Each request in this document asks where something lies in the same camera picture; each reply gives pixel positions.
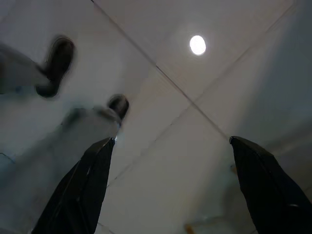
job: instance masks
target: leg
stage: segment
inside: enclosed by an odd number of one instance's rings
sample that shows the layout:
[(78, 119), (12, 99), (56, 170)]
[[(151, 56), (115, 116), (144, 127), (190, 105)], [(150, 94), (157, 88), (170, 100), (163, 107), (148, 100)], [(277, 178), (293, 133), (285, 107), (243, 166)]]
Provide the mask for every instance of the leg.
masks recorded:
[[(128, 100), (123, 95), (117, 95), (108, 106), (110, 111), (98, 110), (95, 112), (96, 115), (106, 117), (120, 126), (129, 108)], [(69, 124), (76, 122), (77, 125), (77, 121), (77, 117), (70, 118)], [(90, 126), (90, 123), (80, 125), (77, 128), (78, 131), (70, 130), (73, 128), (70, 125), (65, 127), (69, 130), (66, 130), (67, 137), (62, 140), (58, 155), (65, 152), (75, 155), (76, 148), (79, 148), (77, 136), (85, 135), (84, 133), (90, 129)], [(95, 232), (105, 197), (114, 144), (114, 139), (109, 137), (94, 143), (85, 151), (80, 161), (58, 184), (32, 233), (87, 234)]]
[[(120, 119), (118, 113), (109, 108), (76, 109), (44, 141), (25, 152), (21, 161), (3, 170), (0, 183), (1, 227), (17, 233), (27, 233), (33, 229), (60, 181), (66, 181), (66, 174), (75, 168), (90, 145), (116, 137)], [(100, 152), (95, 158), (95, 167), (89, 171), (94, 172), (90, 181), (95, 190), (97, 186), (106, 188), (110, 161), (110, 155), (106, 153)], [(88, 194), (92, 188), (88, 188), (84, 194)], [(91, 201), (98, 199), (95, 205), (97, 209), (101, 208), (98, 201), (103, 200), (104, 192), (98, 190), (98, 193), (91, 194)], [(93, 220), (92, 223), (94, 220), (97, 222), (97, 215), (97, 211), (94, 211), (95, 218), (91, 214), (88, 219)]]
[(237, 175), (258, 233), (310, 233), (312, 204), (272, 154), (233, 136)]
[(12, 92), (21, 86), (37, 86), (39, 95), (45, 98), (55, 96), (70, 68), (74, 48), (69, 39), (58, 38), (52, 46), (46, 66), (40, 68), (21, 53), (0, 45), (0, 94)]

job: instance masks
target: black object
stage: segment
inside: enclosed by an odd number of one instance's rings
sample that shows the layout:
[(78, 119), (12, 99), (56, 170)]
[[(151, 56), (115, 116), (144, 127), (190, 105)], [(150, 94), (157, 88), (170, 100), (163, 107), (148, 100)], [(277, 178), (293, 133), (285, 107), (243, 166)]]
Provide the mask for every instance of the black object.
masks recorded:
[(112, 109), (119, 116), (120, 120), (122, 121), (128, 112), (129, 101), (122, 94), (115, 95), (109, 101), (108, 107), (110, 109)]
[(54, 97), (59, 90), (62, 79), (69, 70), (74, 57), (75, 46), (67, 38), (58, 38), (50, 52), (46, 67), (38, 69), (50, 80), (47, 86), (37, 86), (37, 93), (45, 98)]
[(93, 234), (104, 200), (112, 138), (86, 150), (62, 179), (39, 218), (33, 234)]
[(258, 233), (312, 233), (312, 204), (274, 156), (241, 137), (231, 137), (230, 143), (240, 189)]

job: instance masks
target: ceiling tile seam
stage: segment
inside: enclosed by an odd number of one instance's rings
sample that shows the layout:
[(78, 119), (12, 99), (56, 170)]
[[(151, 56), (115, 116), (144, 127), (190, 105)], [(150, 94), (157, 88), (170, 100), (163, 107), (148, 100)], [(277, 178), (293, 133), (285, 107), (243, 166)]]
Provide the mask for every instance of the ceiling tile seam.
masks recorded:
[[(107, 227), (107, 226), (101, 224), (100, 222), (97, 222), (97, 224), (100, 225), (101, 227)], [(109, 231), (110, 234), (116, 234), (115, 232), (111, 231), (111, 230), (109, 229), (109, 227), (107, 227), (107, 228), (108, 228), (108, 231)]]
[(148, 60), (148, 62), (153, 65), (166, 79), (167, 81), (181, 93), (196, 110), (199, 111), (201, 115), (204, 116), (207, 121), (212, 124), (223, 138), (228, 139), (228, 136), (222, 132), (222, 130), (208, 117), (206, 114), (192, 101), (192, 99), (161, 69), (157, 66), (156, 62), (99, 6), (94, 2), (94, 5), (107, 17), (109, 22), (114, 25), (114, 27)]
[(141, 159), (144, 158), (146, 151), (153, 145), (155, 141), (157, 141), (169, 128), (170, 126), (175, 123), (181, 116), (184, 114), (190, 107), (193, 107), (196, 111), (198, 111), (207, 121), (208, 123), (214, 128), (218, 133), (220, 133), (221, 137), (225, 139), (226, 141), (229, 139), (229, 136), (227, 136), (219, 127), (217, 124), (215, 124), (192, 100), (188, 95), (179, 87), (177, 86), (170, 78), (169, 76), (157, 66), (157, 64), (149, 57), (149, 55), (140, 47), (137, 45), (137, 43), (126, 34), (126, 32), (119, 27), (119, 25), (100, 7), (98, 6), (95, 2), (94, 5), (103, 13), (103, 15), (109, 20), (109, 22), (114, 25), (114, 27), (148, 60), (148, 62), (153, 65), (165, 78), (166, 80), (176, 89), (180, 94), (182, 94), (187, 101), (189, 102), (188, 108), (186, 108), (184, 111), (180, 113), (179, 116), (177, 116), (170, 125), (168, 125), (158, 136), (156, 136), (156, 139), (149, 145), (146, 149), (144, 149), (141, 153), (140, 156), (133, 160), (131, 163), (129, 163), (108, 185), (107, 188), (114, 184), (114, 181), (119, 179), (121, 176), (123, 176), (129, 168), (133, 167), (136, 165)]
[(15, 161), (11, 157), (9, 157), (8, 155), (0, 152), (0, 156), (1, 155), (3, 155), (5, 158), (9, 159), (11, 161), (11, 163), (15, 164)]
[(225, 79), (227, 77), (227, 74), (229, 74), (235, 67), (236, 65), (254, 48), (256, 48), (257, 46), (259, 46), (267, 37), (268, 33), (277, 25), (281, 22), (281, 20), (283, 19), (283, 17), (285, 15), (287, 15), (289, 12), (291, 12), (292, 10), (294, 10), (297, 6), (296, 0), (294, 1), (294, 3), (285, 10), (285, 12), (283, 14), (280, 15), (280, 17), (274, 21), (272, 23), (271, 26), (268, 27), (268, 29), (263, 32), (255, 41), (254, 43), (252, 43), (240, 56), (237, 57), (237, 59), (232, 62), (222, 73), (221, 75), (219, 75), (219, 77), (217, 77), (216, 79), (214, 79), (211, 84), (209, 84), (203, 91), (203, 93), (201, 95), (199, 95), (196, 99), (195, 99), (195, 103), (198, 102), (203, 96), (204, 94), (211, 90), (213, 87), (215, 87), (216, 85), (218, 85), (223, 79)]
[(190, 104), (188, 108), (186, 108), (185, 110), (183, 110), (179, 116), (177, 116), (171, 124), (169, 124), (160, 134), (158, 134), (158, 136), (155, 138), (155, 140), (153, 140), (153, 142), (150, 143), (150, 145), (143, 149), (139, 156), (134, 159), (132, 162), (130, 162), (127, 166), (124, 167), (124, 169), (118, 173), (118, 175), (112, 179), (112, 181), (109, 182), (109, 184), (107, 185), (106, 188), (108, 188), (109, 186), (113, 185), (115, 182), (117, 182), (119, 179), (121, 179), (122, 176), (124, 176), (128, 170), (131, 168), (133, 169), (142, 159), (144, 159), (146, 157), (146, 154), (148, 152), (148, 150), (150, 149), (150, 147), (153, 146), (153, 144), (155, 144), (155, 142), (160, 139), (169, 129), (170, 127), (175, 124), (190, 108), (194, 108), (195, 111), (199, 112), (207, 121), (208, 121), (208, 124), (215, 130), (217, 131), (221, 137), (225, 140), (225, 141), (228, 141), (229, 140), (229, 136), (225, 135), (220, 129), (219, 127), (212, 121), (210, 120), (203, 112), (202, 110), (200, 110), (196, 105), (192, 105)]

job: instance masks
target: black shoe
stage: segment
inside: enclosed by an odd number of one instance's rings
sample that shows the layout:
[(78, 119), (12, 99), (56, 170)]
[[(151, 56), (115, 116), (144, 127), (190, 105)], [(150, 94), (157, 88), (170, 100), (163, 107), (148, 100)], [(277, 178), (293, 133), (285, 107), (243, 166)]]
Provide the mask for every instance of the black shoe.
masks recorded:
[(46, 68), (40, 69), (50, 80), (47, 86), (36, 87), (40, 96), (52, 98), (58, 93), (60, 83), (72, 63), (74, 50), (74, 44), (67, 38), (59, 38), (54, 42)]
[(108, 107), (112, 109), (122, 121), (128, 112), (129, 101), (124, 95), (118, 94), (109, 101)]

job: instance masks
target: round ceiling light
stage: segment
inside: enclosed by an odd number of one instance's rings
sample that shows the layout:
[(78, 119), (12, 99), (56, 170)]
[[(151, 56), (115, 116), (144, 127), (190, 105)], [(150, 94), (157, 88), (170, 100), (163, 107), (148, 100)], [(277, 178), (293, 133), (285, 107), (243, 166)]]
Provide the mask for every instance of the round ceiling light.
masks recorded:
[(204, 54), (206, 51), (206, 43), (204, 38), (199, 35), (193, 36), (190, 40), (190, 48), (195, 55), (199, 56)]

